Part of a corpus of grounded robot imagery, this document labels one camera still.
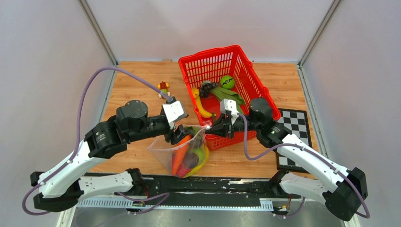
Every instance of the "white wall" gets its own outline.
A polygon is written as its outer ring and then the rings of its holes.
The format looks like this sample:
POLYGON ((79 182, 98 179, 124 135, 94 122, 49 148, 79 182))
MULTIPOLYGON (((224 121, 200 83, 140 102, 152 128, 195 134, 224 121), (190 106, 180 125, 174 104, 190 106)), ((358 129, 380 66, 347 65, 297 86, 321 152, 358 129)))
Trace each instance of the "white wall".
MULTIPOLYGON (((73 150, 83 87, 105 65, 78 1, 0 1, 1 226, 55 226, 58 214, 29 216, 21 200, 33 171, 47 171, 73 150)), ((99 120, 110 75, 90 88, 83 134, 99 120)))
POLYGON ((298 61, 332 0, 89 0, 116 58, 178 60, 238 44, 251 60, 298 61))
POLYGON ((305 65, 329 155, 367 175, 363 227, 401 223, 400 12, 399 0, 343 1, 305 65))

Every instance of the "robotic arm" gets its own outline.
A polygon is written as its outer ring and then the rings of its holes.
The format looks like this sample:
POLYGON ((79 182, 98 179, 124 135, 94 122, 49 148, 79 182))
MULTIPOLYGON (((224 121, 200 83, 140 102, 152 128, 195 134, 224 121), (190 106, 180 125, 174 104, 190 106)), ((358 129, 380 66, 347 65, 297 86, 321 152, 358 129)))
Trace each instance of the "robotic arm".
POLYGON ((41 184, 34 197, 37 209, 60 212, 86 198, 114 193, 142 190, 144 180, 139 169, 108 176, 84 177, 94 166, 127 150, 131 142, 164 135, 166 142, 176 144, 187 136, 182 125, 175 122, 187 117, 180 101, 175 98, 162 106, 160 115, 148 117, 144 102, 133 100, 119 107, 115 116, 98 123, 80 142, 74 159, 46 183, 42 181, 67 162, 72 153, 47 172, 33 172, 31 185, 41 184))
MULTIPOLYGON (((278 191, 283 190, 288 194, 298 194, 321 202, 332 214, 345 221, 349 221, 361 205, 361 199, 349 182, 356 187, 362 199, 366 199, 367 186, 364 172, 358 168, 348 170, 303 143, 283 124, 273 120, 272 109, 265 99, 252 100, 249 115, 243 116, 244 119, 238 118, 236 103, 233 100, 221 101, 220 109, 223 114, 211 128, 205 131, 206 134, 231 139, 235 131, 244 131, 246 126, 248 130, 257 132, 256 138, 264 147, 277 147, 275 152, 296 161, 318 179, 307 179, 280 170, 270 180, 277 183, 278 191)), ((262 156, 251 158, 246 152, 245 155, 249 160, 256 160, 262 156)))

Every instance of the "transparent plastic bag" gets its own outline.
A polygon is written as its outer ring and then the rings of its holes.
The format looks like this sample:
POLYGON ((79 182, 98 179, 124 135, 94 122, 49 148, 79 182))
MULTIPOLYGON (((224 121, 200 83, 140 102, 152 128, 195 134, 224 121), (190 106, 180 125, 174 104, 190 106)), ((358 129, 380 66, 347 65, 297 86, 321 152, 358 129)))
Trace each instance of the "transparent plastic bag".
POLYGON ((198 172, 209 158, 205 141, 205 127, 184 125, 191 135, 176 145, 166 143, 164 136, 158 136, 147 148, 173 176, 186 178, 198 172))

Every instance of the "gray floor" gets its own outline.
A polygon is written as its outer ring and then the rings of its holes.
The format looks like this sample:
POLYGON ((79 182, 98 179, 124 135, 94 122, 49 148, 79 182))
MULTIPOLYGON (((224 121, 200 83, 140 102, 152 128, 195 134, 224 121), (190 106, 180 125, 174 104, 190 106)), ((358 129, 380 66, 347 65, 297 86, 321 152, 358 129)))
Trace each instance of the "gray floor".
MULTIPOLYGON (((300 202, 291 202, 296 210, 300 202)), ((79 227, 94 227, 122 214, 123 209, 80 208, 76 212, 79 227)), ((264 211, 211 211, 211 210, 153 210, 146 214, 122 215, 102 227, 343 227, 344 223, 333 216, 324 205, 306 202, 300 213, 292 218, 280 219, 264 211)))

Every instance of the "wood surface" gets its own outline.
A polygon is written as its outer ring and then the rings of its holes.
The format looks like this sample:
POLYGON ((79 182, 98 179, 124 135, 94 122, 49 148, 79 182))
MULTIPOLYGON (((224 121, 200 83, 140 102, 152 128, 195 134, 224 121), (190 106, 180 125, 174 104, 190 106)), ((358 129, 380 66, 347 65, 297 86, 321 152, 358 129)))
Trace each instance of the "wood surface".
MULTIPOLYGON (((161 81, 170 84, 171 95, 180 100, 189 117, 179 121, 180 124, 199 124, 193 111, 188 90, 183 81, 177 62, 131 62, 124 61, 120 68, 133 72, 146 81, 157 86, 161 81)), ((253 65, 261 82, 266 86, 278 108, 307 110, 304 93, 294 64, 253 65)), ((145 102, 149 108, 149 116, 159 115, 164 99, 159 99, 156 92, 127 75, 118 73, 110 94, 104 120, 115 115, 116 109, 130 100, 145 102)), ((311 121, 309 120, 312 145, 317 149, 311 121)), ((128 150, 96 166, 92 172, 119 173, 128 168, 139 168, 142 174, 167 175, 168 172, 146 148, 154 138, 141 140, 128 145, 128 150)), ((248 141, 250 156, 256 156, 266 148, 257 139, 248 141)), ((259 160, 249 161, 244 156, 243 143, 215 150, 210 153, 206 165, 196 174, 201 176, 232 177, 272 177, 277 171, 276 155, 271 152, 259 160)))

